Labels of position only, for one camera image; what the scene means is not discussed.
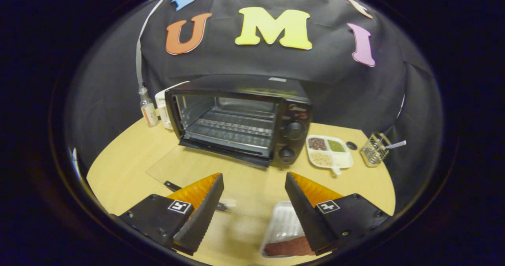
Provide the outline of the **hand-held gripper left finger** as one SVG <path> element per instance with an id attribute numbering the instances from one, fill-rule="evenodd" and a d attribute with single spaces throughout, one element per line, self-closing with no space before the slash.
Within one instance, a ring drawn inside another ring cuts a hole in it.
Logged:
<path id="1" fill-rule="evenodd" d="M 209 228 L 223 190 L 222 173 L 212 174 L 166 197 L 151 194 L 118 217 L 157 244 L 193 255 Z"/>

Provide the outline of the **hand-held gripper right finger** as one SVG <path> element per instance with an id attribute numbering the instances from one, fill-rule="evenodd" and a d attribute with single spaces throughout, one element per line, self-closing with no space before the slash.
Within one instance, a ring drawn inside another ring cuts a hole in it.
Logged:
<path id="1" fill-rule="evenodd" d="M 316 255 L 355 248 L 390 219 L 361 194 L 343 196 L 294 172 L 286 174 L 285 190 Z"/>

